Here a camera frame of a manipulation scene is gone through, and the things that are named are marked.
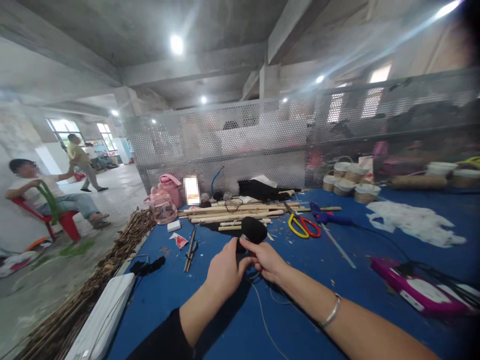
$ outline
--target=hand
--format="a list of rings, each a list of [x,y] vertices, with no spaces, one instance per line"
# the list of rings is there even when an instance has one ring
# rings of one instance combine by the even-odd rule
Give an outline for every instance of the hand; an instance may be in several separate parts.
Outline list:
[[[278,252],[265,241],[257,245],[242,238],[240,244],[250,252],[255,270],[264,279],[277,284],[280,271],[288,266]]]
[[[28,183],[28,186],[29,186],[30,188],[36,188],[36,187],[40,186],[41,183],[42,183],[41,180],[33,180],[33,181],[30,181],[30,182]]]
[[[232,238],[223,250],[213,257],[204,284],[212,295],[223,301],[237,290],[245,270],[252,263],[251,257],[245,257],[237,266],[237,240],[237,237]]]

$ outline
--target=blue tablecloth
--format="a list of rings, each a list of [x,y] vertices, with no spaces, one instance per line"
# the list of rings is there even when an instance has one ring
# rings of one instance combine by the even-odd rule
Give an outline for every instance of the blue tablecloth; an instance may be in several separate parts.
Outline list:
[[[388,200],[430,208],[455,224],[457,235],[466,237],[466,244],[439,248],[396,229],[383,232],[399,244],[414,260],[428,263],[438,270],[464,281],[479,278],[480,242],[478,222],[479,195],[405,192],[383,189]],[[341,206],[338,215],[351,217],[364,227],[373,229],[364,205],[351,197],[337,196],[321,189],[297,195],[299,201],[314,201],[320,206]],[[313,220],[310,213],[303,216]],[[402,254],[381,236],[336,224],[329,228],[357,266],[353,269],[342,258],[326,234],[318,239],[301,239],[288,227],[286,215],[273,220],[269,232],[276,236],[271,245],[293,267],[361,306],[379,314],[431,348],[443,359],[457,359],[470,342],[472,319],[442,321],[420,315],[398,294],[387,292],[386,284],[370,268],[369,256],[404,260]],[[189,238],[193,225],[181,220],[177,233]],[[149,254],[150,261],[166,257],[165,265],[143,278],[124,311],[107,359],[122,360],[176,307],[181,306],[198,289],[207,276],[210,260],[230,239],[229,236],[197,227],[199,242],[190,273],[183,272],[188,247],[180,251],[170,240],[166,226],[156,226],[139,254]],[[344,359],[345,355],[323,333],[318,332],[295,308],[274,302],[266,282],[256,279],[265,320],[272,338],[290,359]],[[279,294],[273,295],[285,301]],[[210,323],[197,344],[197,352],[205,359],[281,359],[268,338],[255,291],[242,281],[235,295]]]

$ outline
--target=red plastic chair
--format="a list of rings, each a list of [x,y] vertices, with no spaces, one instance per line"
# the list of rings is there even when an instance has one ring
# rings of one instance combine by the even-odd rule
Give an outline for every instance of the red plastic chair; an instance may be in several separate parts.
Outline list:
[[[50,226],[50,222],[52,221],[51,216],[43,216],[40,215],[38,212],[32,210],[30,207],[28,207],[25,204],[25,199],[23,197],[17,197],[12,199],[12,201],[17,204],[19,207],[27,210],[29,213],[35,215],[37,218],[39,218],[41,221],[45,222],[46,228],[48,229],[48,233],[51,236],[51,239],[53,241],[56,240],[54,236],[54,232],[52,231],[52,227]],[[74,215],[78,214],[78,211],[67,211],[61,214],[61,216],[58,219],[58,222],[60,223],[61,227],[65,232],[68,234],[70,239],[76,243],[78,240],[80,240],[80,234],[77,229],[77,225],[75,225],[75,221],[73,219]]]

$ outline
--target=person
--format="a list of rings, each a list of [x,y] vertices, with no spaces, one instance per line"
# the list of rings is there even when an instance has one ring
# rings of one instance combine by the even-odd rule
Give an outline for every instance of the person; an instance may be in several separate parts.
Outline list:
[[[73,160],[73,163],[78,166],[80,170],[83,171],[86,176],[85,182],[83,183],[80,190],[91,193],[92,191],[89,190],[90,183],[98,192],[107,190],[108,187],[101,187],[97,183],[97,176],[95,175],[94,170],[90,166],[90,158],[87,153],[80,147],[80,138],[75,134],[69,134],[68,140],[70,141],[70,143],[66,147],[68,156],[70,157],[70,159]]]
[[[109,215],[102,214],[90,196],[79,193],[67,195],[57,185],[57,182],[67,180],[74,175],[73,161],[70,161],[68,171],[60,175],[41,175],[36,164],[27,159],[14,159],[10,161],[9,166],[10,170],[18,176],[18,180],[6,191],[5,197],[8,200],[22,197],[40,214],[51,216],[52,210],[47,199],[37,189],[43,181],[55,198],[59,211],[78,211],[84,219],[90,222],[94,229],[101,229],[110,225],[110,222],[104,220]]]
[[[283,289],[351,360],[439,358],[425,345],[388,322],[288,265],[267,242],[240,239],[248,257],[237,266],[234,237],[210,262],[203,285],[143,340],[128,360],[192,359],[205,327],[232,296],[252,264],[261,276]]]
[[[102,163],[100,162],[99,156],[95,151],[94,145],[91,142],[87,142],[85,143],[85,145],[86,145],[85,152],[90,158],[91,166],[94,169],[98,169],[100,165],[100,168],[103,169]]]

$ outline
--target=red-handled scissors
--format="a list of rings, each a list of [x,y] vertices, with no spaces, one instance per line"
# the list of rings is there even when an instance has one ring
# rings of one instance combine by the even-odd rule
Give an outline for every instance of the red-handled scissors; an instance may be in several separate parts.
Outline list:
[[[297,215],[292,210],[292,208],[290,206],[288,206],[288,204],[285,201],[283,203],[285,204],[285,207],[286,207],[287,211],[290,213],[290,219],[288,219],[288,227],[290,228],[290,230],[295,235],[297,235],[298,237],[300,237],[302,239],[308,239],[309,237],[319,238],[322,235],[322,232],[320,231],[320,228],[317,226],[317,224],[315,224],[314,222],[311,222],[310,220],[308,220],[304,217],[301,217],[301,216]],[[303,233],[295,230],[295,228],[292,225],[292,221],[295,222],[295,224],[300,228],[300,230]],[[309,230],[307,223],[315,228],[316,233],[313,233]]]

